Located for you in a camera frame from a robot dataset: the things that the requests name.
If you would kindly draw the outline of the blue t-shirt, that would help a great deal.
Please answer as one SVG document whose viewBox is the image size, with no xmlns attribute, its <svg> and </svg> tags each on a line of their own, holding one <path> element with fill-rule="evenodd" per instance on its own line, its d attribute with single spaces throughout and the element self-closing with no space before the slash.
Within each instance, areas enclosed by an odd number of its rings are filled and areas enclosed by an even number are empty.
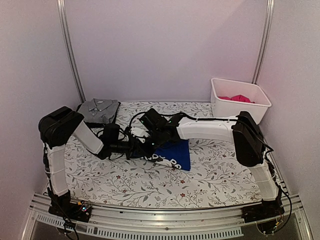
<svg viewBox="0 0 320 240">
<path fill-rule="evenodd" d="M 151 157 L 142 156 L 141 154 L 138 155 L 136 153 L 131 158 L 146 160 L 154 164 L 176 168 L 178 170 L 191 170 L 188 140 L 181 140 L 177 143 L 167 142 L 163 147 L 158 148 Z"/>
</svg>

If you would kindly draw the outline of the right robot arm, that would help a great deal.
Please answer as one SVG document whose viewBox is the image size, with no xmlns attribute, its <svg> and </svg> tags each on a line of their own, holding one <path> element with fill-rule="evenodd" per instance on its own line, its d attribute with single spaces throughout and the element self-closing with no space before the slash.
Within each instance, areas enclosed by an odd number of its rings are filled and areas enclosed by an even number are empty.
<svg viewBox="0 0 320 240">
<path fill-rule="evenodd" d="M 247 111 L 226 118 L 196 118 L 184 112 L 159 114 L 150 109 L 140 119 L 147 128 L 148 155 L 167 142 L 189 139 L 222 140 L 233 143 L 236 160 L 247 167 L 259 187 L 262 203 L 258 213 L 269 218 L 282 206 L 282 189 L 277 184 L 275 168 L 268 159 L 272 151 L 260 129 Z"/>
</svg>

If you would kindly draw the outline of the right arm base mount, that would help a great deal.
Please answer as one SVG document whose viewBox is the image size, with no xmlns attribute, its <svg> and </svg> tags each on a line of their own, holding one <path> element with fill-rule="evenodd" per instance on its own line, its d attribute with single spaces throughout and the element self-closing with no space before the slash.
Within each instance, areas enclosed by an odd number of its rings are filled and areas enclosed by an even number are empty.
<svg viewBox="0 0 320 240">
<path fill-rule="evenodd" d="M 257 229 L 264 235 L 276 232 L 285 210 L 282 203 L 262 201 L 260 204 L 245 206 L 241 209 L 241 218 L 245 223 L 256 223 Z"/>
</svg>

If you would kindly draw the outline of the grey shirt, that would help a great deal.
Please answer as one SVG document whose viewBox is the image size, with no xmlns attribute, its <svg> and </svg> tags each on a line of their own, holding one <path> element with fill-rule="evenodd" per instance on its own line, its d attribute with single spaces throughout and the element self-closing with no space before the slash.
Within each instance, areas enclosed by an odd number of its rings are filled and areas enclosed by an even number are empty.
<svg viewBox="0 0 320 240">
<path fill-rule="evenodd" d="M 87 124 L 105 125 L 116 121 L 121 103 L 116 99 L 93 98 L 77 107 L 77 112 L 84 116 Z"/>
</svg>

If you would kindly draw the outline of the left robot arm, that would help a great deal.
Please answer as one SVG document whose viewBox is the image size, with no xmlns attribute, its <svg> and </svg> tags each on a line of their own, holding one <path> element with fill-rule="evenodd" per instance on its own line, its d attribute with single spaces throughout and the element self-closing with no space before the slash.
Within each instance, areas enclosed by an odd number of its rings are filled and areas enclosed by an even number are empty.
<svg viewBox="0 0 320 240">
<path fill-rule="evenodd" d="M 75 137 L 91 154 L 104 160 L 113 153 L 129 159 L 134 150 L 134 139 L 128 132 L 123 135 L 127 141 L 119 139 L 120 126 L 108 123 L 100 135 L 94 133 L 84 121 L 84 116 L 63 106 L 44 116 L 38 124 L 43 142 L 43 164 L 48 179 L 48 195 L 55 209 L 63 216 L 74 213 L 71 193 L 65 173 L 65 148 L 71 136 Z"/>
</svg>

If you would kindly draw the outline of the pink garment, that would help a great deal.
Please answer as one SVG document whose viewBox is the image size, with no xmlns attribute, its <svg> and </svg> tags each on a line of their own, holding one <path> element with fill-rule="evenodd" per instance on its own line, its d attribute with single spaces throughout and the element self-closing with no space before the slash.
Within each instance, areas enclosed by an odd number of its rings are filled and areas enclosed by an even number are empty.
<svg viewBox="0 0 320 240">
<path fill-rule="evenodd" d="M 227 102 L 240 102 L 240 103 L 248 103 L 248 104 L 255 104 L 255 101 L 251 101 L 248 97 L 238 94 L 232 97 L 228 96 L 218 96 L 218 100 L 220 101 L 227 101 Z"/>
</svg>

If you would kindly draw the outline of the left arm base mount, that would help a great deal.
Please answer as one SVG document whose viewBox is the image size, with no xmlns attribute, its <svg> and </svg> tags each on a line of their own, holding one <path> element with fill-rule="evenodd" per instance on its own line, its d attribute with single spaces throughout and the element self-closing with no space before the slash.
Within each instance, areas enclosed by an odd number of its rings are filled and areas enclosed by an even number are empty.
<svg viewBox="0 0 320 240">
<path fill-rule="evenodd" d="M 84 202 L 72 202 L 68 198 L 58 197 L 51 200 L 48 212 L 52 215 L 88 223 L 91 218 L 92 205 Z"/>
</svg>

